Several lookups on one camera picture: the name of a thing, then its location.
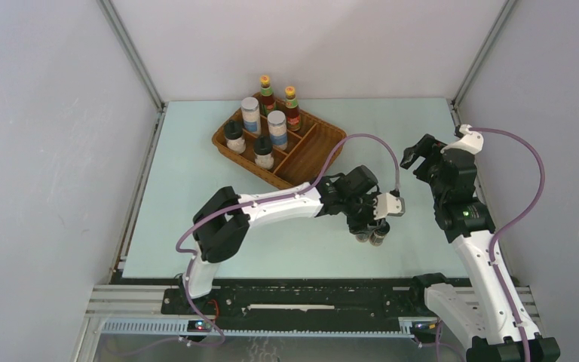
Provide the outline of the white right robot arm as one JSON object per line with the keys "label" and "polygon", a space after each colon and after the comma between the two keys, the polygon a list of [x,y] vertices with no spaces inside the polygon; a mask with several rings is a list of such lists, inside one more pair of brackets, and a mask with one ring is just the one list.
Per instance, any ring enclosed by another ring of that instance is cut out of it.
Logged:
{"label": "white right robot arm", "polygon": [[476,196],[475,155],[480,133],[467,133],[445,144],[424,135],[405,149],[400,166],[427,183],[434,216],[467,270],[478,308],[464,302],[440,273],[420,275],[408,295],[419,315],[433,312],[459,339],[467,361],[556,361],[561,355],[553,337],[541,335],[517,293],[495,237],[487,206]]}

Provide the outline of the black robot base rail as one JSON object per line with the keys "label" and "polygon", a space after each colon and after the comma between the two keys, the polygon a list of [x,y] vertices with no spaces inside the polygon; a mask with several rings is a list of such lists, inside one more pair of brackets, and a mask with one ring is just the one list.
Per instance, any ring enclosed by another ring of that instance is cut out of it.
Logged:
{"label": "black robot base rail", "polygon": [[192,304],[181,281],[164,291],[161,313],[216,316],[223,331],[374,333],[398,332],[407,318],[434,318],[424,288],[436,283],[467,287],[464,278],[440,273],[413,278],[216,279]]}

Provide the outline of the clear-lid blue-label spice jar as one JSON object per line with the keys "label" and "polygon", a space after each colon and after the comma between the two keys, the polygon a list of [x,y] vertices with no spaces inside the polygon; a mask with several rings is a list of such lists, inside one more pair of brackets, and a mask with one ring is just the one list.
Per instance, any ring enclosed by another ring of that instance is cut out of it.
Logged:
{"label": "clear-lid blue-label spice jar", "polygon": [[274,146],[285,150],[288,146],[286,116],[280,110],[268,114],[268,133]]}

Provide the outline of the black-cap spice bottle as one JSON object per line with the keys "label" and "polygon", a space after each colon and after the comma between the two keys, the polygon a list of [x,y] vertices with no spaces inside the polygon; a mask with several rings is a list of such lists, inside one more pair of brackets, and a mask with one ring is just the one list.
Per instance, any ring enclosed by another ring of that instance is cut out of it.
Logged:
{"label": "black-cap spice bottle", "polygon": [[265,170],[271,170],[274,167],[273,144],[266,136],[259,136],[253,144],[255,164]]}
{"label": "black-cap spice bottle", "polygon": [[242,154],[246,150],[243,126],[234,119],[228,120],[223,126],[223,133],[226,146],[237,154]]}

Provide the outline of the clear-lid white spice jar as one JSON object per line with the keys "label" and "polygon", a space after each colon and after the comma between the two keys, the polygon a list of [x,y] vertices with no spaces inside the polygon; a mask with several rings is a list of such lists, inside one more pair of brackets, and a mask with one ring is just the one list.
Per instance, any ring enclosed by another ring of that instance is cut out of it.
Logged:
{"label": "clear-lid white spice jar", "polygon": [[259,101],[255,97],[244,98],[241,101],[240,110],[244,128],[248,132],[259,136],[262,133]]}

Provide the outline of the red sauce bottle yellow cap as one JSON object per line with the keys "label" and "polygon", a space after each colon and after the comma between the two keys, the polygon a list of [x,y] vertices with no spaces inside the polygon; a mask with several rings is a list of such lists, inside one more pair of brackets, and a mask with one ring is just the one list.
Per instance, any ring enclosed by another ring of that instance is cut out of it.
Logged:
{"label": "red sauce bottle yellow cap", "polygon": [[274,91],[271,87],[271,79],[268,75],[261,75],[259,81],[260,81],[261,103],[263,105],[262,112],[264,116],[268,116],[271,112],[277,109]]}

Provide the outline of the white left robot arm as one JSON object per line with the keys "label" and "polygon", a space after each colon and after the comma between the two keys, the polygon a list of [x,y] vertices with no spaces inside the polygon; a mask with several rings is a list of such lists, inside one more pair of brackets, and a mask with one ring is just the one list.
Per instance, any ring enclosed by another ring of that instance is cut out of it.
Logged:
{"label": "white left robot arm", "polygon": [[179,304],[190,314],[204,311],[220,263],[239,251],[250,229],[262,225],[343,214],[348,231],[357,240],[377,243],[390,231],[382,207],[391,196],[380,191],[375,175],[364,165],[266,194],[238,194],[231,186],[220,188],[176,243],[176,251],[186,253],[185,239],[195,241],[189,250],[191,261],[183,276]]}

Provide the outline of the small black-cap bottle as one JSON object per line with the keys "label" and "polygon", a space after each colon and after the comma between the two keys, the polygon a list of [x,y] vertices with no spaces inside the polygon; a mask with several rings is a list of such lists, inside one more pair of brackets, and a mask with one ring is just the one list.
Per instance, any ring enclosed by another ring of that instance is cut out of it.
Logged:
{"label": "small black-cap bottle", "polygon": [[370,241],[372,237],[372,232],[366,232],[363,234],[358,234],[355,236],[356,240],[359,241],[360,243],[366,243],[368,241]]}
{"label": "small black-cap bottle", "polygon": [[375,228],[369,235],[369,243],[375,247],[381,246],[390,230],[391,227],[387,222]]}

